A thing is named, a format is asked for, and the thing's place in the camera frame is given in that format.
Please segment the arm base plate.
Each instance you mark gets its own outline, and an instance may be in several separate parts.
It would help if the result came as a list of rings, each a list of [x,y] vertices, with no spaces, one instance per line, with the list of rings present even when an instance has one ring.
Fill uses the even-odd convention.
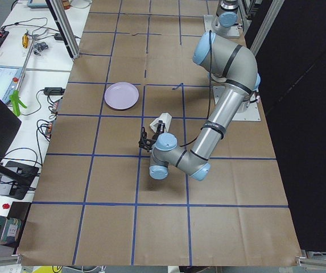
[[[220,24],[216,15],[204,15],[203,21],[205,32],[212,31],[217,35],[227,39],[238,39],[240,37],[240,32],[237,24],[225,27]]]
[[[214,103],[217,105],[221,96],[225,93],[224,86],[214,86],[213,96]],[[245,122],[260,122],[261,116],[259,113],[258,103],[253,102],[255,100],[255,94],[253,94],[249,100],[241,103],[236,114],[233,117],[233,121],[245,121]]]

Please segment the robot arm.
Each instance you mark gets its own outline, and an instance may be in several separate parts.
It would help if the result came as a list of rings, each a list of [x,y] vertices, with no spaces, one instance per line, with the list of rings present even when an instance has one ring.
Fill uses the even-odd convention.
[[[239,8],[236,0],[221,0],[218,2],[216,17],[212,21],[212,31],[222,37],[227,37],[230,30],[237,23]]]
[[[176,136],[165,131],[166,124],[161,119],[152,139],[147,139],[145,131],[141,131],[139,146],[150,152],[149,173],[156,180],[168,176],[169,165],[195,180],[204,180],[211,168],[208,160],[214,149],[224,138],[239,108],[250,102],[259,85],[257,62],[252,51],[212,31],[202,35],[192,60],[224,91],[189,151],[178,145]]]

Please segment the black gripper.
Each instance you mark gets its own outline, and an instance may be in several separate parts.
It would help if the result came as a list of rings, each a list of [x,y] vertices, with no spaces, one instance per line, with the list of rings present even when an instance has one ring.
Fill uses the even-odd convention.
[[[165,123],[162,120],[158,120],[157,128],[156,128],[156,133],[153,135],[152,139],[149,139],[147,137],[147,133],[144,127],[141,127],[141,137],[138,142],[139,148],[142,148],[146,151],[151,151],[152,146],[155,144],[155,142],[158,139],[158,136],[160,134],[165,133]]]

